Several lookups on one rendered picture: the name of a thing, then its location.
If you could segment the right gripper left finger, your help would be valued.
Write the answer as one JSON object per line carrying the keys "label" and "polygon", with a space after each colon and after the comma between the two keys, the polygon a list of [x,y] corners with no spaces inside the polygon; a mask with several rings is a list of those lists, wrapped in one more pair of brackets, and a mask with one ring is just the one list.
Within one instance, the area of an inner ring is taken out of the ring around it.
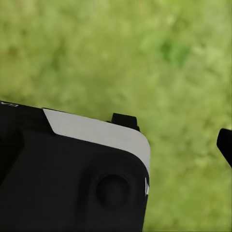
{"label": "right gripper left finger", "polygon": [[0,134],[0,187],[25,147],[21,129]]}

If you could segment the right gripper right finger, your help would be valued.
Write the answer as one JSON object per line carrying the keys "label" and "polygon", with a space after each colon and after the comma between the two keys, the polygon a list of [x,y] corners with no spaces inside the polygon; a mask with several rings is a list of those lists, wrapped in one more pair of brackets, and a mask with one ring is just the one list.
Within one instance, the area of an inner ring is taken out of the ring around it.
{"label": "right gripper right finger", "polygon": [[222,128],[217,138],[217,147],[232,167],[232,130]]}

